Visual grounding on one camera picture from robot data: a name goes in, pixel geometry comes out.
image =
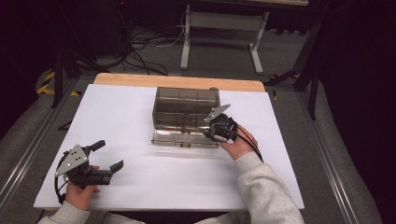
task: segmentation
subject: person's right hand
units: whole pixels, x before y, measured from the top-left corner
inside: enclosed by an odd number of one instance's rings
[[[248,140],[250,143],[252,143],[254,146],[258,146],[258,143],[254,136],[249,133],[245,128],[243,128],[241,125],[238,125],[238,132],[239,135],[243,136]],[[233,143],[227,143],[227,142],[222,142],[220,143],[220,146],[224,148],[233,158],[233,160],[238,159],[239,157],[245,155],[246,153],[250,151],[254,151],[254,149],[246,143],[244,140],[242,140],[240,137],[236,137],[235,141]]]
[[[99,193],[96,185],[91,185],[81,189],[79,186],[68,184],[66,188],[66,201],[80,210],[87,211],[90,209],[91,197],[94,193]]]

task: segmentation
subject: wooden table edge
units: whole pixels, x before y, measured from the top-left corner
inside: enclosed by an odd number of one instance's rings
[[[93,84],[136,87],[171,87],[208,90],[212,87],[220,91],[265,92],[258,80],[239,80],[209,77],[166,77],[153,75],[100,73]]]

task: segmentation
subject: transparent plastic box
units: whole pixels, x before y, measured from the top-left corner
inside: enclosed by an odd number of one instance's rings
[[[152,120],[154,145],[177,147],[218,147],[204,136],[209,128],[205,118],[218,107],[219,90],[194,90],[159,87]]]

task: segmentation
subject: gripper camera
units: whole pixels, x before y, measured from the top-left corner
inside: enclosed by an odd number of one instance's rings
[[[66,183],[70,183],[84,189],[89,185],[109,185],[111,177],[123,167],[123,161],[119,161],[109,170],[95,170],[90,166],[89,156],[91,151],[104,147],[105,140],[101,140],[91,146],[81,147],[75,145],[73,149],[64,152],[59,161],[55,172],[55,191],[60,203],[64,201],[64,195],[61,196],[58,189],[58,177],[64,176]]]
[[[209,121],[209,129],[204,133],[205,137],[214,142],[235,141],[238,131],[238,124],[223,112],[230,107],[230,104],[212,108],[205,121]]]

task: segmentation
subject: white tabletop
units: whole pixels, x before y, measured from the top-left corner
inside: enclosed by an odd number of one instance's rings
[[[63,152],[75,144],[89,146],[90,164],[108,170],[124,160],[109,186],[92,198],[93,210],[239,211],[246,205],[239,193],[233,160],[222,149],[152,145],[152,109],[156,88],[90,85],[51,165],[34,207],[54,209],[53,180]],[[258,140],[266,163],[282,178],[292,199],[304,208],[290,159],[266,92],[220,91],[220,103],[231,104],[229,117]]]

